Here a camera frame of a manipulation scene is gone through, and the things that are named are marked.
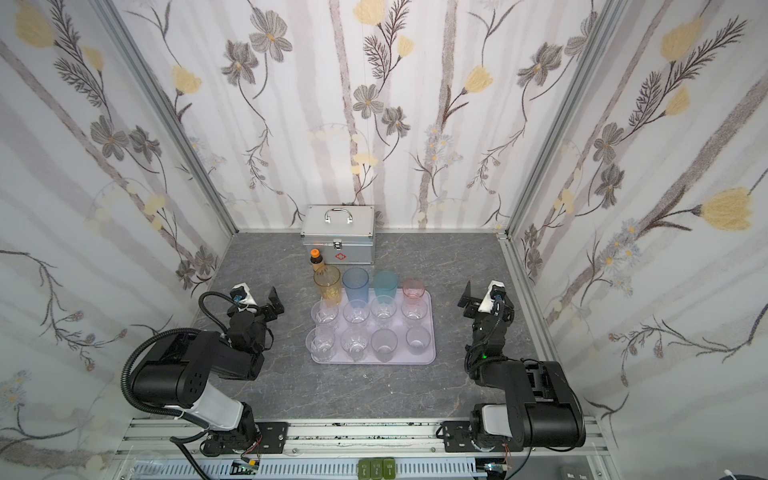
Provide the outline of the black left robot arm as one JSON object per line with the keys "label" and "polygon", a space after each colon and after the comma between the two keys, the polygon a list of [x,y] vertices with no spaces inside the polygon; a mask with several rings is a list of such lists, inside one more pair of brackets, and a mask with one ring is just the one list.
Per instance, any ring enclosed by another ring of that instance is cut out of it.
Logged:
{"label": "black left robot arm", "polygon": [[172,438],[184,454],[192,442],[200,444],[206,457],[280,454],[287,423],[255,420],[250,405],[224,394],[210,378],[256,380],[274,345],[269,324],[285,307],[275,289],[266,303],[257,303],[244,283],[217,296],[229,305],[229,321],[211,315],[213,330],[175,328],[144,341],[123,367],[122,394],[137,410],[200,427],[200,433],[191,437]]}

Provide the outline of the frosted clear glass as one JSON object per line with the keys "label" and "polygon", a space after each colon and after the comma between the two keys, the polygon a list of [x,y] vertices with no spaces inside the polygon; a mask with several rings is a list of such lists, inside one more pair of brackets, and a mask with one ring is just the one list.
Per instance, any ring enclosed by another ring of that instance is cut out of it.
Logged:
{"label": "frosted clear glass", "polygon": [[406,346],[408,351],[415,356],[424,354],[431,345],[432,336],[422,326],[414,326],[406,332]]}
{"label": "frosted clear glass", "polygon": [[398,335],[391,329],[379,329],[371,336],[372,352],[381,363],[388,363],[394,358],[398,345]]}

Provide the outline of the clear tumbler glass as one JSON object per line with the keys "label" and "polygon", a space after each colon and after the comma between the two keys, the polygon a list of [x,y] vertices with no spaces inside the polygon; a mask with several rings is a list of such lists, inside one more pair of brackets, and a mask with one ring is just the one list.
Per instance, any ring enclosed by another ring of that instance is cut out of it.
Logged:
{"label": "clear tumbler glass", "polygon": [[369,304],[360,299],[349,301],[343,308],[343,317],[351,326],[363,326],[370,316]]}
{"label": "clear tumbler glass", "polygon": [[339,304],[334,300],[321,299],[312,306],[310,315],[316,327],[336,327]]}
{"label": "clear tumbler glass", "polygon": [[395,299],[388,295],[379,295],[369,304],[373,320],[380,326],[389,325],[398,311]]}

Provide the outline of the teal plastic cup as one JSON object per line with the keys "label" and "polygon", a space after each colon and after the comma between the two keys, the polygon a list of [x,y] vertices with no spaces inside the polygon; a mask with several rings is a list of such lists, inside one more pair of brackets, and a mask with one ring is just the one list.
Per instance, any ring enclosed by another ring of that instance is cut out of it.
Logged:
{"label": "teal plastic cup", "polygon": [[373,288],[377,297],[395,298],[399,287],[399,277],[392,270],[380,270],[374,275]]}

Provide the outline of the small clear glass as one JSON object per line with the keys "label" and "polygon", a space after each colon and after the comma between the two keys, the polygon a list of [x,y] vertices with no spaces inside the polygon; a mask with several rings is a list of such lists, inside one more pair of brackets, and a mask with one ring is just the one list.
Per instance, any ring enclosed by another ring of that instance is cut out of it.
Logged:
{"label": "small clear glass", "polygon": [[407,322],[419,323],[429,314],[429,305],[423,298],[406,297],[401,305],[401,314]]}

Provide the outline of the blue plastic cup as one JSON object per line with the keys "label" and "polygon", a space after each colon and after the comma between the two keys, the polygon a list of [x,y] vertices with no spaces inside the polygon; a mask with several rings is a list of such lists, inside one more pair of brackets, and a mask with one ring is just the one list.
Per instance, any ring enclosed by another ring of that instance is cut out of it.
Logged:
{"label": "blue plastic cup", "polygon": [[359,267],[350,267],[342,275],[342,283],[349,302],[369,302],[369,273]]}

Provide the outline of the pink drinking glass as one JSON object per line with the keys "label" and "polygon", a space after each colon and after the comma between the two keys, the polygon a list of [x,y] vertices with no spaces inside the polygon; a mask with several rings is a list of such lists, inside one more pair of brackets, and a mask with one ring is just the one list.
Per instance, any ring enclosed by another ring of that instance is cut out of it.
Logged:
{"label": "pink drinking glass", "polygon": [[408,300],[421,299],[424,296],[425,291],[425,284],[421,280],[409,278],[402,283],[403,295]]}

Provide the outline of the amber drinking glass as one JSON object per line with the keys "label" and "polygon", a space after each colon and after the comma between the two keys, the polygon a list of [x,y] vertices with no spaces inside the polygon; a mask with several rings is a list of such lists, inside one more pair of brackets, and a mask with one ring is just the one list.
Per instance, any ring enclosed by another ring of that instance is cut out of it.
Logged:
{"label": "amber drinking glass", "polygon": [[323,300],[341,303],[341,277],[340,270],[333,265],[326,265],[314,273],[313,280]]}

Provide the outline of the lilac plastic tray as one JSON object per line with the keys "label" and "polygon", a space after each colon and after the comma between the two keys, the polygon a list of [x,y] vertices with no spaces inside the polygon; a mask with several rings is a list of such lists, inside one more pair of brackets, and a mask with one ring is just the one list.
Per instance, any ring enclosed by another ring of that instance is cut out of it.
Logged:
{"label": "lilac plastic tray", "polygon": [[377,297],[369,303],[320,300],[310,318],[315,326],[305,347],[320,365],[426,366],[436,359],[435,320],[431,294]]}

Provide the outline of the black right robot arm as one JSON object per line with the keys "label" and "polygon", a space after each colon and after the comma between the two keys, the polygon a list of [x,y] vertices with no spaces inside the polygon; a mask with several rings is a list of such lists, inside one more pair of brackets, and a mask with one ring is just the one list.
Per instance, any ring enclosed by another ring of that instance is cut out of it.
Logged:
{"label": "black right robot arm", "polygon": [[556,361],[513,359],[503,353],[515,310],[503,283],[483,297],[467,284],[458,307],[472,321],[464,371],[480,387],[504,393],[502,403],[479,403],[467,421],[444,421],[436,430],[448,453],[520,452],[542,447],[567,452],[586,442],[584,413]]}

